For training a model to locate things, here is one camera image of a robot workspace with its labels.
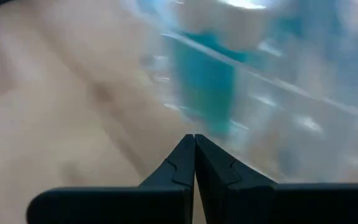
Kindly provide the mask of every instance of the beige floor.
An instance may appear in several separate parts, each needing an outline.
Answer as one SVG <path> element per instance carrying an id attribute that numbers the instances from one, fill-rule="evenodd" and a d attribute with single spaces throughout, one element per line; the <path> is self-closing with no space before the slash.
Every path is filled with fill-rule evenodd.
<path id="1" fill-rule="evenodd" d="M 148 29 L 118 0 L 0 6 L 0 223 L 52 187 L 137 185 L 191 130 L 138 65 Z"/>

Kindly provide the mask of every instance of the clear plastic container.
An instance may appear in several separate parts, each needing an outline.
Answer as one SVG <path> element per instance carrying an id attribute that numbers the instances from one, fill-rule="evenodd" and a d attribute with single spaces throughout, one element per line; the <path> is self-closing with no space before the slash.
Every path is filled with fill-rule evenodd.
<path id="1" fill-rule="evenodd" d="M 358 2 L 134 4 L 156 96 L 195 131 L 279 182 L 358 182 Z"/>

